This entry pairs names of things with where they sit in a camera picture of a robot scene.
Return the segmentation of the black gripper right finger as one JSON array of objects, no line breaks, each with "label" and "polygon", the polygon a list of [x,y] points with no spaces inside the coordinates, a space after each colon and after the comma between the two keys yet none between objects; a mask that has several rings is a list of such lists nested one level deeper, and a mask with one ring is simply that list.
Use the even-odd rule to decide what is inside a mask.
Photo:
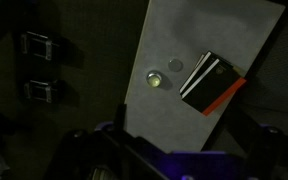
[{"label": "black gripper right finger", "polygon": [[262,125],[238,107],[224,112],[228,132],[246,152],[243,176],[247,179],[273,180],[277,167],[288,172],[288,136],[282,130]]}]

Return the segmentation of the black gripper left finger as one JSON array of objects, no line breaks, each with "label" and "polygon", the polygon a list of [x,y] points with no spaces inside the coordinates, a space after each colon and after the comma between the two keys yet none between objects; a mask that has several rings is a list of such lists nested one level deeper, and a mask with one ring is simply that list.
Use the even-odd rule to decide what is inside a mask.
[{"label": "black gripper left finger", "polygon": [[158,180],[158,173],[136,151],[138,142],[123,130],[126,109],[120,104],[113,122],[92,133],[66,133],[43,180]]}]

